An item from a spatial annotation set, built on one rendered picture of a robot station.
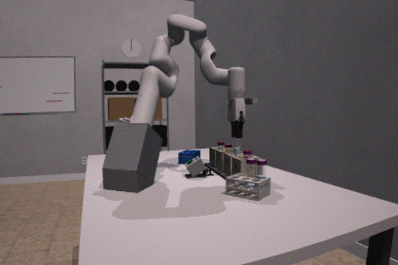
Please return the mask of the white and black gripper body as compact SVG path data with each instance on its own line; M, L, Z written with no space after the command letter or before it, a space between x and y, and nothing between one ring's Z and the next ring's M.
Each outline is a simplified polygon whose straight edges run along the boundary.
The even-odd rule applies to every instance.
M242 111L245 120L245 104L244 97L229 97L228 98L228 112L227 112L227 120L236 122L240 121L240 111Z

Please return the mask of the blue tube rack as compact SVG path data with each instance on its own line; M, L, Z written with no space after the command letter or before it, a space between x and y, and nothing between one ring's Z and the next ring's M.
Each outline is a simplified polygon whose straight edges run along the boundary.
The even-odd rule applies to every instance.
M183 153L184 152L184 153ZM178 153L178 164L186 164L189 160L200 157L199 150L184 150Z

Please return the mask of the white tube rack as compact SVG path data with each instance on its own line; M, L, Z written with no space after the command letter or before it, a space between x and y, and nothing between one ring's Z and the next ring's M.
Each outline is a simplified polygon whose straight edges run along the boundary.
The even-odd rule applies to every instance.
M238 175L245 175L245 176L238 176ZM242 179L249 179L249 180L242 180ZM259 181L259 182L253 182L253 181ZM255 185L250 186L247 185L246 182L253 183ZM270 195L270 185L271 185L270 177L266 177L265 179L258 179L257 175L256 177L250 178L247 177L246 174L237 173L228 176L226 180L226 195L259 201L265 198L266 196Z

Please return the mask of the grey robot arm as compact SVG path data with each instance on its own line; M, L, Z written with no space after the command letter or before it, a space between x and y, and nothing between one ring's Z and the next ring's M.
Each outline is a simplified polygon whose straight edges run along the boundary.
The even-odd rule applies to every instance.
M206 80L211 84L224 86L228 86L229 82L228 97L244 97L245 104L258 104L257 98L245 97L245 71L242 67L232 67L228 71L216 68L209 60L209 56L214 59L216 50L207 38L207 26L203 22L173 14L168 18L167 24L169 35L156 38L149 60L150 66L141 73L133 114L131 118L123 117L118 122L149 123L153 127L159 97L170 97L177 83L179 66L170 57L170 51L172 46L183 42L185 30L190 31L190 44L201 60L200 69Z

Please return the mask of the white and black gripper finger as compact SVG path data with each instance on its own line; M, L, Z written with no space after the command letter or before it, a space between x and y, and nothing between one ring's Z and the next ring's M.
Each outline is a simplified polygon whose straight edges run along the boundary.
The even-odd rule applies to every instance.
M243 124L244 117L242 111L240 111L240 121L236 121L235 138L243 138Z
M236 122L232 122L232 121L230 121L230 122L231 122L231 135L232 135L232 137L234 137L233 133L235 132L235 129L236 129ZM233 123L234 123L234 125L233 125Z

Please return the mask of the beige five-hole tube adapter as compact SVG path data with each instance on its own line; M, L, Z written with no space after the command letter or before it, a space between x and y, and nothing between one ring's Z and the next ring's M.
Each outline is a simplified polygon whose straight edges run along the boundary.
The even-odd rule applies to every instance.
M251 155L251 158L260 160L262 158ZM232 175L237 173L246 173L246 159L243 156L232 156Z

